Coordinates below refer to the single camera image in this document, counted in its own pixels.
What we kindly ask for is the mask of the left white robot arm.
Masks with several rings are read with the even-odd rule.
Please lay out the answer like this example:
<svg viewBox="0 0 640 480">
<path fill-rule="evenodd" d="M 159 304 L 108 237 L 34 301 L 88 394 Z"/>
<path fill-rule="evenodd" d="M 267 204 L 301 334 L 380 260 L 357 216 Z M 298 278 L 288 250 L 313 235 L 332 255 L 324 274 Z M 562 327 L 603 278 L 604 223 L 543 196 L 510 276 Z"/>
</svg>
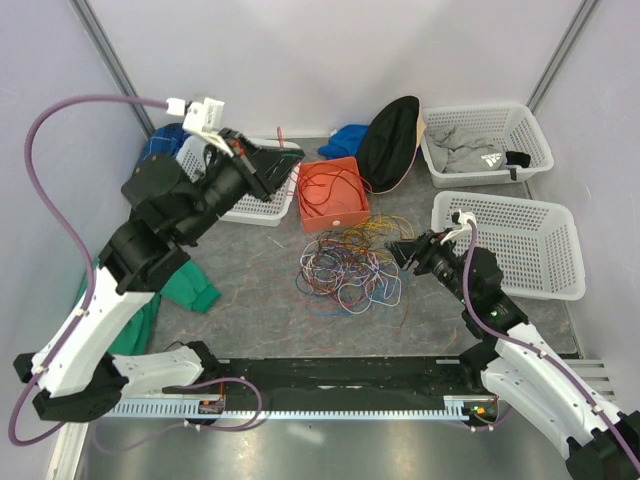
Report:
<svg viewBox="0 0 640 480">
<path fill-rule="evenodd" d="M 208 393 L 219 382 L 215 356 L 201 341 L 173 351 L 124 356 L 109 348 L 131 317 L 159 293 L 190 256 L 187 247 L 244 196 L 267 202 L 303 160 L 304 151 L 260 144 L 225 128 L 222 146 L 200 139 L 204 166 L 188 174 L 178 159 L 157 154 L 122 186 L 132 213 L 93 264 L 94 282 L 56 336 L 14 368 L 38 392 L 32 404 L 44 421 L 86 423 L 121 399 L 166 388 Z"/>
</svg>

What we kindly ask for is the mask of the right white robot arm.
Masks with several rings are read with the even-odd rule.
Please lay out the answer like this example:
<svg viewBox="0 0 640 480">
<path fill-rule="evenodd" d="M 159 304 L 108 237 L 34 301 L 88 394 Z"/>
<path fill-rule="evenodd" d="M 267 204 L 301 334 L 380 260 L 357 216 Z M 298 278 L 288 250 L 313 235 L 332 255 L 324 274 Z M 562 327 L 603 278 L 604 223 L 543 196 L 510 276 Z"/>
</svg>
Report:
<svg viewBox="0 0 640 480">
<path fill-rule="evenodd" d="M 471 244 L 458 254 L 446 236 L 427 231 L 386 247 L 398 267 L 433 275 L 463 304 L 479 342 L 460 356 L 460 386 L 505 401 L 555 447 L 572 478 L 638 478 L 638 412 L 623 412 L 553 351 L 502 289 L 493 252 Z"/>
</svg>

